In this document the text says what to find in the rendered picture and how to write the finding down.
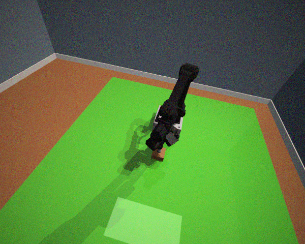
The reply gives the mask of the brown wooden block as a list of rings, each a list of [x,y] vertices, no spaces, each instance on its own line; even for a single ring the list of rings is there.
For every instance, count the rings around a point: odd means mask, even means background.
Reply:
[[[166,148],[162,148],[161,152],[158,153],[158,148],[155,151],[152,151],[151,159],[159,160],[163,162]]]

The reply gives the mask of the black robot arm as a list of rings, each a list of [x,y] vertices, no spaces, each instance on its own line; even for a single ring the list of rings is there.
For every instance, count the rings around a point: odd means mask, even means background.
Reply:
[[[174,123],[180,124],[181,117],[185,116],[185,98],[190,86],[190,83],[197,77],[199,68],[196,65],[185,63],[181,65],[179,78],[169,97],[160,107],[155,119],[158,124],[150,134],[150,137],[155,142],[166,142],[167,146],[175,144],[179,139],[178,133],[169,132]],[[159,118],[161,116],[161,118]]]

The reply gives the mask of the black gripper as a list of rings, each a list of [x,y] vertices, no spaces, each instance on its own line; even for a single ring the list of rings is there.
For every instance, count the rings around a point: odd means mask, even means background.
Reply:
[[[170,130],[166,133],[169,134],[169,132],[172,133],[177,133],[177,128],[175,126],[172,125],[172,127],[170,128]],[[146,143],[145,143],[152,151],[155,151],[157,148],[159,148],[161,145],[163,145],[162,142],[155,142],[153,141],[151,138],[147,139],[146,140]]]

